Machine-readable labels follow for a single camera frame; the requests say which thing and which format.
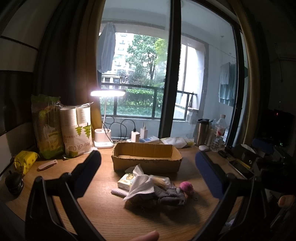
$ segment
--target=pink pom-pom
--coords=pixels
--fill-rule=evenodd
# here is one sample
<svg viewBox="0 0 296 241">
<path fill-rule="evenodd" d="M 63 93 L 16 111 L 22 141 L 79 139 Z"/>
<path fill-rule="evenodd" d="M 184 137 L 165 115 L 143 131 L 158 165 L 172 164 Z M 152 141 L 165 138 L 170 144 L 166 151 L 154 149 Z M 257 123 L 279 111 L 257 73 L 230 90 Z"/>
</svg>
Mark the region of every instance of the pink pom-pom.
<svg viewBox="0 0 296 241">
<path fill-rule="evenodd" d="M 186 194 L 188 195 L 193 195 L 194 194 L 194 189 L 193 189 L 193 186 L 190 182 L 188 181 L 185 181 L 185 182 L 181 182 L 180 183 L 180 186 L 181 190 L 183 192 L 185 192 Z"/>
</svg>

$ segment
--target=open cardboard box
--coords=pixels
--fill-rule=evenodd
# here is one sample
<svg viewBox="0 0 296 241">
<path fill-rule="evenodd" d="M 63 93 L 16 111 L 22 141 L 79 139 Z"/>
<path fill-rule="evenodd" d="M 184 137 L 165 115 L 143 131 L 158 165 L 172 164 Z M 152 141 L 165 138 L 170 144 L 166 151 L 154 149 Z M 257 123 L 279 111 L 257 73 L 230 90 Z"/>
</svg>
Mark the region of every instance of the open cardboard box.
<svg viewBox="0 0 296 241">
<path fill-rule="evenodd" d="M 115 171 L 141 164 L 145 174 L 177 172 L 182 156 L 173 145 L 119 142 L 112 153 Z"/>
</svg>

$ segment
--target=wooden desk surface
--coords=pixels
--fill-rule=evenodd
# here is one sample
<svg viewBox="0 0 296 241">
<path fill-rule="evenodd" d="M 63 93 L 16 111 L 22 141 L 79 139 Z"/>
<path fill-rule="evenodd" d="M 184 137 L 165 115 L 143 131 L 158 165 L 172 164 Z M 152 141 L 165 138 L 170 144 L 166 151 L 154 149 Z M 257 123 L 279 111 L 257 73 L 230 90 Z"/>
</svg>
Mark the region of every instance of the wooden desk surface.
<svg viewBox="0 0 296 241">
<path fill-rule="evenodd" d="M 159 231 L 159 240 L 189 240 L 202 227 L 218 203 L 218 199 L 211 195 L 195 166 L 194 157 L 199 151 L 196 146 L 180 150 L 183 156 L 180 170 L 177 174 L 169 175 L 169 177 L 176 186 L 182 181 L 189 180 L 195 191 L 197 191 L 198 200 L 189 199 L 184 207 L 170 212 L 124 208 L 125 203 L 122 198 L 110 193 L 111 189 L 117 187 L 117 181 L 122 177 L 123 173 L 116 173 L 113 170 L 112 148 L 100 149 L 99 151 L 102 155 L 101 166 L 84 197 L 78 199 L 78 203 L 92 224 L 108 241 L 130 240 L 153 230 Z M 231 172 L 241 178 L 240 174 L 229 166 L 226 159 L 214 152 L 208 152 L 208 156 L 214 163 L 219 164 L 224 172 Z M 64 172 L 71 172 L 86 157 L 87 154 L 70 160 L 58 160 L 58 164 L 41 172 L 38 172 L 37 168 L 45 161 L 35 162 L 24 177 L 25 185 L 20 196 L 14 199 L 3 184 L 4 180 L 2 180 L 0 197 L 17 216 L 25 220 L 26 208 L 34 179 L 37 176 L 42 176 L 44 179 L 58 178 Z M 67 230 L 74 232 L 60 199 L 54 197 L 54 200 Z M 239 203 L 237 202 L 234 211 L 238 209 Z"/>
</svg>

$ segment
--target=yellow package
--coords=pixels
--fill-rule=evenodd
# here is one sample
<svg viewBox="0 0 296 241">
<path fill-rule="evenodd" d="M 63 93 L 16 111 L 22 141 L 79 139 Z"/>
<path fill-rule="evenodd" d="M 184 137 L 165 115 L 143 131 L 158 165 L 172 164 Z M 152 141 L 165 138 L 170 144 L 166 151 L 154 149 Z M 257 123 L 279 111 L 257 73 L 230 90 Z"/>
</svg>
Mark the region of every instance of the yellow package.
<svg viewBox="0 0 296 241">
<path fill-rule="evenodd" d="M 15 156 L 15 169 L 26 175 L 33 163 L 37 160 L 39 155 L 33 151 L 21 151 Z"/>
</svg>

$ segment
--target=hanging towel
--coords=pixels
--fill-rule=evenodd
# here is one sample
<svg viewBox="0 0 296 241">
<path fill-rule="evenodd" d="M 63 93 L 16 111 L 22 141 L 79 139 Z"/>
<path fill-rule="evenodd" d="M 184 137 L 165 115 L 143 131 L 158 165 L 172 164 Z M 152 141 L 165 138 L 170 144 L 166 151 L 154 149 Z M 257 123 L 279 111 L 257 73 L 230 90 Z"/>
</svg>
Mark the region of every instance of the hanging towel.
<svg viewBox="0 0 296 241">
<path fill-rule="evenodd" d="M 96 64 L 101 73 L 112 69 L 112 62 L 115 53 L 115 32 L 113 23 L 106 23 L 98 41 Z"/>
<path fill-rule="evenodd" d="M 237 68 L 235 64 L 228 62 L 221 66 L 219 102 L 232 107 L 234 105 L 236 93 L 236 71 Z"/>
</svg>

